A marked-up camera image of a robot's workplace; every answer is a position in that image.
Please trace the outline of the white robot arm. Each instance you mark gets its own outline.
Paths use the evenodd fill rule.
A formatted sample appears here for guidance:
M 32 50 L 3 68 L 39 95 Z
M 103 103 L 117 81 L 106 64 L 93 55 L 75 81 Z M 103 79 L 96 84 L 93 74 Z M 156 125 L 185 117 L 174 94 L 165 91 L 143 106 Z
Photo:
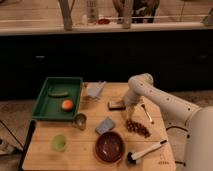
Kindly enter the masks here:
M 200 107 L 155 88 L 153 82 L 149 73 L 130 77 L 125 106 L 137 105 L 144 96 L 182 122 L 189 130 L 183 171 L 213 171 L 213 106 Z

